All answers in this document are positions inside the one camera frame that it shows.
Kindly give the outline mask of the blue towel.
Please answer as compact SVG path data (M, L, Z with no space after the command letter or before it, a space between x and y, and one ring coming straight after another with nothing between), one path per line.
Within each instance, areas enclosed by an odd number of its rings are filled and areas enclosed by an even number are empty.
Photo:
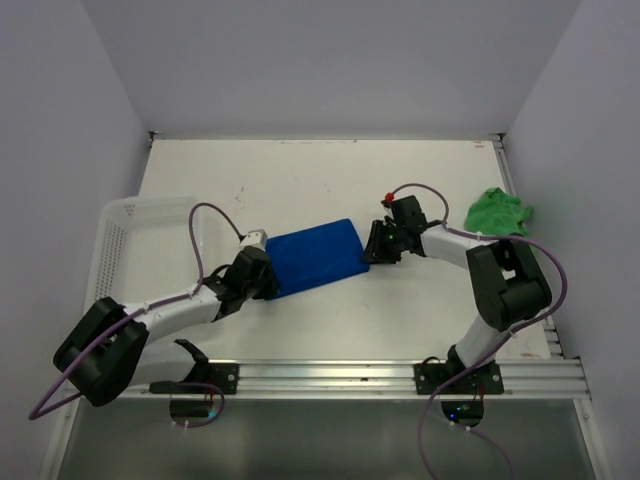
M354 223L343 218L279 235L266 243L278 293L271 300L301 293L370 270Z

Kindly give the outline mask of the green towel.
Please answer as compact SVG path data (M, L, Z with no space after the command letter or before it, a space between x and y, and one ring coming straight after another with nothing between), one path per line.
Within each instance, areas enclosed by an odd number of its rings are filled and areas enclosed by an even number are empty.
M464 228L485 235L519 234L529 236L526 227L533 208L524 205L518 196L499 187L485 190L469 207Z

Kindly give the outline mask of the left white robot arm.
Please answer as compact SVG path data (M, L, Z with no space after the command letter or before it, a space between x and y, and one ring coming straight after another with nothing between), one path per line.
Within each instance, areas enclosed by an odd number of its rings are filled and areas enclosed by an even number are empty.
M184 329L226 318L248 300L274 297L279 282L270 256L244 247L222 276L133 308L111 297L96 301L53 357L54 366L91 405L104 406L127 387L150 383L151 345Z

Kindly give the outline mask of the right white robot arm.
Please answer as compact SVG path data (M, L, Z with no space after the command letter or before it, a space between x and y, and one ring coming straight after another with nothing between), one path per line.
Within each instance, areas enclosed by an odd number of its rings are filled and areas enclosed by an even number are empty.
M381 201L386 215L372 222L361 257L369 265L396 264L405 253L445 261L470 276L477 316L447 358L414 366L416 390L470 394L480 388L502 393L495 362L499 343L515 327L551 305L552 294L530 245L521 236L486 240L456 233L443 220L429 221L415 196Z

